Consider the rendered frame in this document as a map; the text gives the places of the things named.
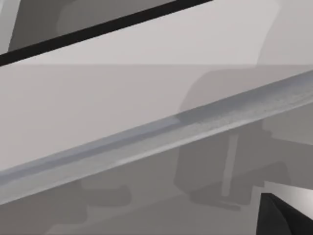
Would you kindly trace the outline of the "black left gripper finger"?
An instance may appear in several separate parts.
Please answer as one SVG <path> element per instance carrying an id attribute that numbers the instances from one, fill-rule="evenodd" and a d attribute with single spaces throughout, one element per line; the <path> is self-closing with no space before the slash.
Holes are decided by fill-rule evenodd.
<path id="1" fill-rule="evenodd" d="M 256 235 L 313 235 L 313 220 L 272 193 L 262 193 Z"/>

